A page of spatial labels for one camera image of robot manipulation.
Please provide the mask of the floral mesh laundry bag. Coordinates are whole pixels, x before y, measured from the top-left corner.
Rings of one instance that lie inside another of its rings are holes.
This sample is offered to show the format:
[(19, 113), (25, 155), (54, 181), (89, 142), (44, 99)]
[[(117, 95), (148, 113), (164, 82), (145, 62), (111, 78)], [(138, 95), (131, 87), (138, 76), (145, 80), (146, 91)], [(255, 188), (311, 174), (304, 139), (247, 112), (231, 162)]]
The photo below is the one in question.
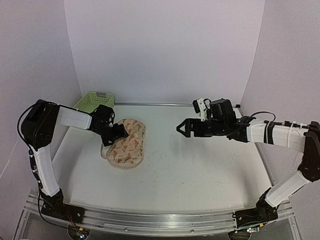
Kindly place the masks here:
[(139, 120), (125, 118), (117, 122), (123, 125), (127, 137), (117, 139), (111, 146), (101, 146), (103, 159), (118, 168), (133, 168), (144, 159), (146, 126)]

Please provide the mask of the green plastic basket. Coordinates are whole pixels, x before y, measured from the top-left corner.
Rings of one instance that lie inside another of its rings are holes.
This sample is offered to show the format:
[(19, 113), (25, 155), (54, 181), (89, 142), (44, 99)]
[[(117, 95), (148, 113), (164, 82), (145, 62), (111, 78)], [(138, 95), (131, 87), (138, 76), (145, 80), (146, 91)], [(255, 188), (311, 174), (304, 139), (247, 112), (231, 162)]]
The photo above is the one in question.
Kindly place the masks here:
[(73, 108), (86, 113), (91, 113), (99, 105), (113, 108), (115, 106), (115, 95), (112, 93), (91, 91), (82, 97)]

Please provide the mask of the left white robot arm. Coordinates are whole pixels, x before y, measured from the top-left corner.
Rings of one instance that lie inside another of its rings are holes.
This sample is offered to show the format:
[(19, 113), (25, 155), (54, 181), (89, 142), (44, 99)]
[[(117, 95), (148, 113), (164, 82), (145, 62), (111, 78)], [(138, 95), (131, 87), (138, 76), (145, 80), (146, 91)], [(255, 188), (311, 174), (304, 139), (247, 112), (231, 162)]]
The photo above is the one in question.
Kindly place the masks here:
[(91, 113), (39, 99), (20, 116), (17, 131), (28, 147), (30, 168), (39, 190), (50, 198), (61, 189), (55, 177), (51, 142), (57, 125), (91, 131), (101, 137), (104, 147), (126, 138), (123, 124), (114, 122), (115, 112), (100, 104)]

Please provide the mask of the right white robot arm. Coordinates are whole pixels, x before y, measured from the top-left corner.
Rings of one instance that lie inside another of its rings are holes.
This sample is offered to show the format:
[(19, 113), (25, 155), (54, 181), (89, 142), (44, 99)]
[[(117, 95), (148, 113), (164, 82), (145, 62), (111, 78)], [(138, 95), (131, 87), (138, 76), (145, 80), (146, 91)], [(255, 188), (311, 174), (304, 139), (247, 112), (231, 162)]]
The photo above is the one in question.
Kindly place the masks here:
[(269, 189), (262, 203), (252, 209), (252, 218), (262, 222), (272, 208), (308, 183), (320, 179), (320, 124), (258, 119), (256, 113), (238, 118), (228, 99), (211, 101), (199, 98), (192, 102), (199, 118), (186, 118), (176, 131), (186, 138), (227, 137), (242, 143), (263, 143), (286, 147), (302, 154), (297, 170)]

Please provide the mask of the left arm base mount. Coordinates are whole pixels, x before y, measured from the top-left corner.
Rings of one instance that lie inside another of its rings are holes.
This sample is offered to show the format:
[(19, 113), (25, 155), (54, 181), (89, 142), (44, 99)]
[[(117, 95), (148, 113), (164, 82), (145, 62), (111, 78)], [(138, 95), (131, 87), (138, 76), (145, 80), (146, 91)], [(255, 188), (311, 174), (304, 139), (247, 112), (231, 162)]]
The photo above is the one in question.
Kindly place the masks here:
[(83, 222), (85, 209), (80, 206), (64, 203), (64, 194), (61, 188), (53, 196), (46, 195), (41, 189), (39, 193), (43, 201), (40, 209), (42, 215), (70, 221), (74, 224), (81, 224)]

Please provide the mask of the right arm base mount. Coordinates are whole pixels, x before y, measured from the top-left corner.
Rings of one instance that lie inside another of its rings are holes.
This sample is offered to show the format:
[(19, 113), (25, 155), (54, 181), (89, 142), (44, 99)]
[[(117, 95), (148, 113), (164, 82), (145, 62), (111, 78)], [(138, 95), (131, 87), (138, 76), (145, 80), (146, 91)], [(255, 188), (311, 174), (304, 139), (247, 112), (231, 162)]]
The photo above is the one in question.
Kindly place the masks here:
[(254, 208), (237, 210), (232, 217), (238, 230), (256, 227), (278, 219), (278, 206), (272, 207), (265, 199), (260, 199)]

